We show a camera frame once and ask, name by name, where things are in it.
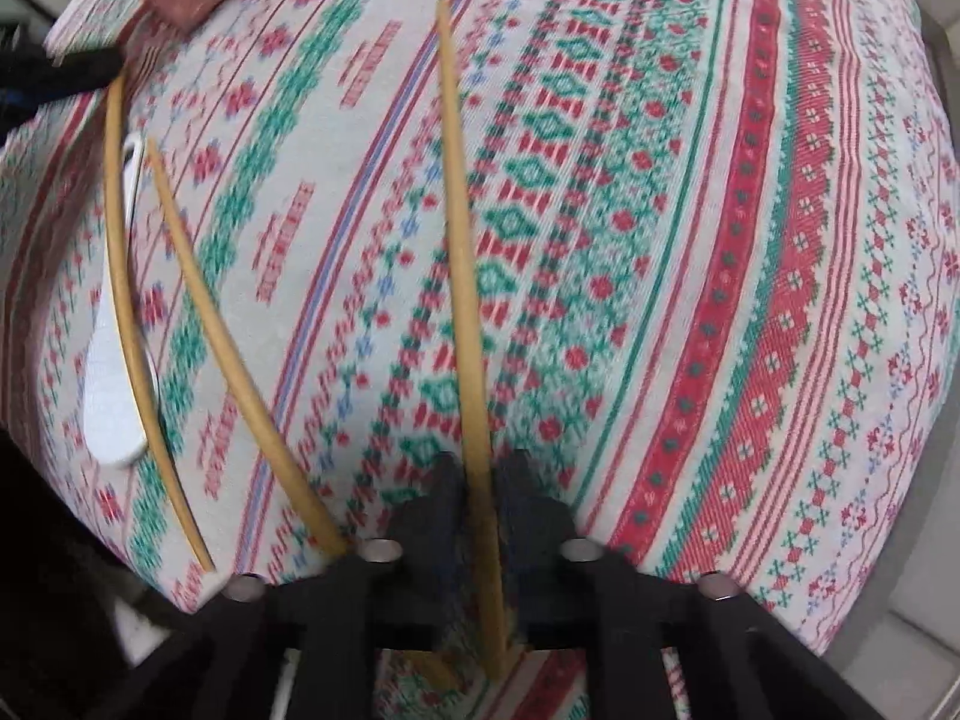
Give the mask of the wooden chopstick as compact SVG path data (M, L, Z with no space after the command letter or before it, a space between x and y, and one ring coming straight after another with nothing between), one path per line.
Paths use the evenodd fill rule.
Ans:
M200 534L194 514L185 499L176 466L167 451L156 408L148 364L143 354L142 333L133 310L132 288L128 276L127 223L125 222L124 188L122 187L122 138L124 138L124 74L110 82L106 93L104 121L104 214L106 219L107 265L110 273L110 294L116 309L117 330L128 383L133 401L145 431L149 455L155 460L167 499L189 543L195 559L205 572L213 572L210 551Z
M192 242L179 215L160 147L153 138L146 140L146 156L151 164L164 222L181 267L185 288L199 314L200 325L224 380L228 383L229 392L233 394L245 424L251 429L260 453L268 461L280 488L285 491L291 509L308 527L317 549L327 557L340 557L348 551L347 541L343 539L334 519L325 509L324 502L314 493L308 477L296 463L285 439L275 427L274 420L239 354L235 340L206 288L200 266L195 260Z
M467 190L466 152L460 117L451 4L448 0L436 2L436 32L452 328L459 390L462 461L466 472L470 533L473 541L473 578L477 589L480 653L483 671L488 678L498 681L506 676L509 670L508 615L503 595L500 538L491 484L493 449L483 366L475 245Z

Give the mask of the patterned red green tablecloth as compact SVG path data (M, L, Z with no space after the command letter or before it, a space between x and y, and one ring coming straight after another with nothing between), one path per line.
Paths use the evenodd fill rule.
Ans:
M350 536L460 442L439 0L224 0L121 43L195 257ZM448 0L491 433L592 538L814 650L958 359L958 164L914 0Z

